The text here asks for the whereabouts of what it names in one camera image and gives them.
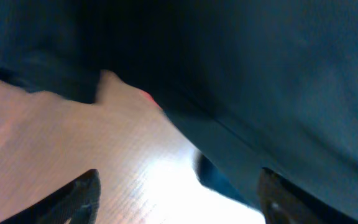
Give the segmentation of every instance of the wood grain surface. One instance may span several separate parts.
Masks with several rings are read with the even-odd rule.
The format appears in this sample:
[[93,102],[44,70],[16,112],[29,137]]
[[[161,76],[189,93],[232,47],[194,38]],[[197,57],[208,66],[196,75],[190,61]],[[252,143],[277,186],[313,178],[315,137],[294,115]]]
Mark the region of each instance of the wood grain surface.
[[263,223],[200,186],[195,154],[153,103],[112,72],[103,72],[94,105],[0,81],[0,221],[96,168],[97,223]]

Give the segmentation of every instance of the wooden table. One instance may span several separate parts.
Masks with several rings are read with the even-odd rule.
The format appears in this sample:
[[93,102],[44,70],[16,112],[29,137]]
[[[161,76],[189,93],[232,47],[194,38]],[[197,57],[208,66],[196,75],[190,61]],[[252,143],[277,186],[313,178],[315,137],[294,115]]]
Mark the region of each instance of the wooden table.
[[98,102],[84,105],[0,81],[0,221],[92,168],[97,223],[263,221],[200,186],[194,146],[139,90],[111,72],[101,83]]

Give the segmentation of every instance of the dark fabric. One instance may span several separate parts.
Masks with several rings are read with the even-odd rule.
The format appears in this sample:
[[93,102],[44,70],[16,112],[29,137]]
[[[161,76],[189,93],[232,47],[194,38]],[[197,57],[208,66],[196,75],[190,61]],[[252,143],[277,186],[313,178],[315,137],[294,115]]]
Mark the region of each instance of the dark fabric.
[[103,64],[101,9],[101,1],[0,0],[0,78],[92,103]]
[[[40,8],[13,20],[0,11],[0,68],[67,98],[94,97],[98,76],[79,59],[87,51],[69,41],[86,35],[54,22],[65,20],[57,16],[62,5],[84,3],[15,2]],[[257,183],[268,167],[358,220],[358,1],[108,4],[100,10],[108,11],[107,40],[98,48],[101,61],[111,61],[105,67],[149,92],[251,206],[260,208]],[[60,34],[57,27],[67,36],[35,41]]]
[[248,204],[230,181],[205,156],[200,155],[196,165],[197,177],[203,186],[237,202]]

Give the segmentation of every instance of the red object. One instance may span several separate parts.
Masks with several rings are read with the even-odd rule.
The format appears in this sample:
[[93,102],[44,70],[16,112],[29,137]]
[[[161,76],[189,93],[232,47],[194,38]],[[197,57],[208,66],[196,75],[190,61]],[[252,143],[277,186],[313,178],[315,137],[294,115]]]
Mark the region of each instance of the red object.
[[154,101],[154,99],[152,98],[152,96],[148,93],[146,93],[145,91],[141,90],[140,93],[146,97],[148,100],[150,100],[155,106],[157,106],[159,109],[161,109],[161,107]]

